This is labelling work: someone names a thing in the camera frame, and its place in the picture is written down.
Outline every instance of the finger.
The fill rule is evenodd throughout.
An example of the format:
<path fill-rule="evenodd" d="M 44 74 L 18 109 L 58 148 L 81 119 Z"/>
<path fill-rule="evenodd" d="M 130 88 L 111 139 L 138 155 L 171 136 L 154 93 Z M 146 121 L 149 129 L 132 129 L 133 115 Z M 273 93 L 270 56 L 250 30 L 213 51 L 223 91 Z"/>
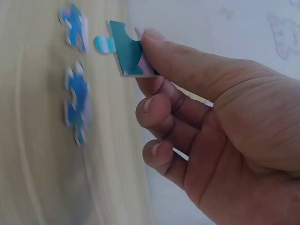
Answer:
<path fill-rule="evenodd" d="M 175 117 L 195 128 L 201 127 L 202 118 L 210 110 L 209 106 L 186 96 L 162 76 L 157 78 L 137 78 L 136 81 L 146 97 L 164 93 L 170 100 L 171 113 Z"/>
<path fill-rule="evenodd" d="M 173 151 L 170 143 L 152 140 L 145 145 L 142 155 L 148 166 L 183 188 L 188 163 Z"/>
<path fill-rule="evenodd" d="M 162 76 L 211 102 L 230 88 L 264 74 L 254 73 L 259 68 L 258 63 L 177 45 L 154 30 L 145 31 L 141 43 L 150 64 Z"/>
<path fill-rule="evenodd" d="M 136 108 L 139 124 L 156 138 L 170 141 L 174 147 L 189 155 L 199 130 L 171 115 L 171 104 L 165 94 L 141 101 Z"/>

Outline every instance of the jigsaw puzzle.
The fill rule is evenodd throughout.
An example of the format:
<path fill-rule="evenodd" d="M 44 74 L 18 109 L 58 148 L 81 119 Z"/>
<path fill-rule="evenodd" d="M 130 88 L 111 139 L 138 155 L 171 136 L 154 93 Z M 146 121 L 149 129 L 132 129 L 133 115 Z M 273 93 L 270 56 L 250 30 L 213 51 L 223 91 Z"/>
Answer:
<path fill-rule="evenodd" d="M 132 40 L 125 31 L 125 24 L 108 21 L 111 38 L 99 35 L 94 39 L 95 48 L 101 53 L 115 53 L 124 77 L 152 77 L 158 73 L 146 60 L 140 41 Z"/>
<path fill-rule="evenodd" d="M 86 53 L 88 50 L 88 20 L 72 3 L 59 12 L 59 20 L 66 27 L 66 43 Z"/>
<path fill-rule="evenodd" d="M 67 69 L 65 88 L 72 91 L 73 103 L 65 102 L 65 122 L 75 129 L 75 140 L 78 146 L 85 145 L 85 132 L 90 128 L 91 105 L 90 88 L 84 80 L 84 69 L 81 62 L 76 62 L 75 70 Z"/>
<path fill-rule="evenodd" d="M 289 53 L 300 54 L 300 26 L 293 20 L 279 20 L 273 14 L 267 18 L 280 58 L 287 59 Z"/>

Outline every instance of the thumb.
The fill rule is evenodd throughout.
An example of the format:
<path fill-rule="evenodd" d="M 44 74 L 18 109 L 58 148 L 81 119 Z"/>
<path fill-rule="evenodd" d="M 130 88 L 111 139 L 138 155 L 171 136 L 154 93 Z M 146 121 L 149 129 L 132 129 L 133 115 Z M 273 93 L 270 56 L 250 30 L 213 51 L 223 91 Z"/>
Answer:
<path fill-rule="evenodd" d="M 178 45 L 155 30 L 146 30 L 141 43 L 148 61 L 162 76 L 211 102 L 232 87 L 264 75 L 255 73 L 262 67 L 258 63 Z"/>

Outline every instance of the wood grain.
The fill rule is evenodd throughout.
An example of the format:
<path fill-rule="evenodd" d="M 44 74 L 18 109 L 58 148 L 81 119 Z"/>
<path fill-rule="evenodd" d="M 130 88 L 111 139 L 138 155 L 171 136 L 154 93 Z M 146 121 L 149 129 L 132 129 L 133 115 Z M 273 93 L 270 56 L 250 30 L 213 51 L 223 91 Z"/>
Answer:
<path fill-rule="evenodd" d="M 92 47 L 105 21 L 127 21 L 123 0 L 75 0 L 90 51 L 64 43 L 64 0 L 0 2 L 0 225 L 150 225 L 153 216 L 135 121 L 134 80 Z M 65 69 L 80 59 L 92 93 L 89 144 L 63 121 Z"/>

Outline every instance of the teal puzzle piece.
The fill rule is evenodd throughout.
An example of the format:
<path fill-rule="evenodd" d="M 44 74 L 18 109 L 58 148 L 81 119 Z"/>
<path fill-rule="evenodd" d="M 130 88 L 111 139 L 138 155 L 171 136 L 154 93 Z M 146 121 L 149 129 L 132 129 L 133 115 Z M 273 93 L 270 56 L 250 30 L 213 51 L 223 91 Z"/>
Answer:
<path fill-rule="evenodd" d="M 100 35 L 95 38 L 94 44 L 101 53 L 116 53 L 122 75 L 135 77 L 158 75 L 146 60 L 141 42 L 132 40 L 127 35 L 125 24 L 108 21 L 108 25 L 112 38 Z"/>
<path fill-rule="evenodd" d="M 122 73 L 142 75 L 143 71 L 138 67 L 143 52 L 141 43 L 128 37 L 124 23 L 109 21 L 109 25 Z"/>

